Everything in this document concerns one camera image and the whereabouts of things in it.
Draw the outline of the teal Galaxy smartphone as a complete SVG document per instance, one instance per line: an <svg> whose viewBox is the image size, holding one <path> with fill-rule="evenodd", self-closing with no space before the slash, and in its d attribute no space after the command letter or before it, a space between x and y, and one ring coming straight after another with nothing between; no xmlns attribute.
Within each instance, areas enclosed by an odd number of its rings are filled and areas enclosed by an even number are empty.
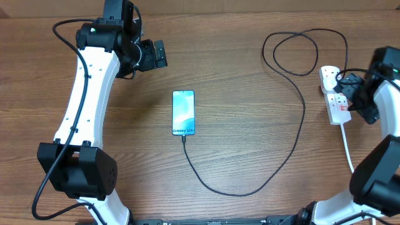
<svg viewBox="0 0 400 225"><path fill-rule="evenodd" d="M174 91L172 93L172 134L191 136L195 132L194 91Z"/></svg>

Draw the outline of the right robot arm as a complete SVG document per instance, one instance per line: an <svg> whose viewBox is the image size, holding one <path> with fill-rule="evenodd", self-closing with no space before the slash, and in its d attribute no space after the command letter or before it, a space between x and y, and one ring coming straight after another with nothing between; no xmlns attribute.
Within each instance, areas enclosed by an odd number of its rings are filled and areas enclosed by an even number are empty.
<svg viewBox="0 0 400 225"><path fill-rule="evenodd" d="M358 68L339 71L326 94L342 94L368 124L381 122L381 142L352 173L348 189L325 201L314 201L278 224L354 224L399 214L399 49L374 51L364 77Z"/></svg>

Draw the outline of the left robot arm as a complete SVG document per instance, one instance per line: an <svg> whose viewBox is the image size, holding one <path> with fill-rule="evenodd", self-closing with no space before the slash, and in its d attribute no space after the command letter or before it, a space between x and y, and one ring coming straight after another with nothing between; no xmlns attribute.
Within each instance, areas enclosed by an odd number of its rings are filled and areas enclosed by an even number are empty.
<svg viewBox="0 0 400 225"><path fill-rule="evenodd" d="M56 191L85 207L95 224L134 224L115 186L116 161L103 150L103 124L115 79L167 66L162 41L142 39L143 22L136 5L106 0L103 15L82 19L72 50L76 78L62 123L37 158Z"/></svg>

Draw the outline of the white charger plug adapter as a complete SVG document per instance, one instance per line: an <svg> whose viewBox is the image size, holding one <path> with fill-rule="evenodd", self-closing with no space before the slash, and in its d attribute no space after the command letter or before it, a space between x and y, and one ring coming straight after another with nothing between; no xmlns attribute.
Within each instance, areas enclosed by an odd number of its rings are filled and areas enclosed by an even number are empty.
<svg viewBox="0 0 400 225"><path fill-rule="evenodd" d="M324 94L336 93L335 87L338 85L334 77L323 77L321 79L321 90Z"/></svg>

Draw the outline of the white power strip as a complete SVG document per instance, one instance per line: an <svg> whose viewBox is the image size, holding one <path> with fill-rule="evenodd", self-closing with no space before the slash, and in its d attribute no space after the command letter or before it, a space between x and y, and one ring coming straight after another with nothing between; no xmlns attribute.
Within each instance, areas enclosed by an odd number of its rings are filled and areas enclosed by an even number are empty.
<svg viewBox="0 0 400 225"><path fill-rule="evenodd" d="M335 78L338 72L338 67L323 66L319 70L320 81L323 77ZM351 120L351 113L348 111L348 101L344 94L324 94L324 100L330 124L341 125Z"/></svg>

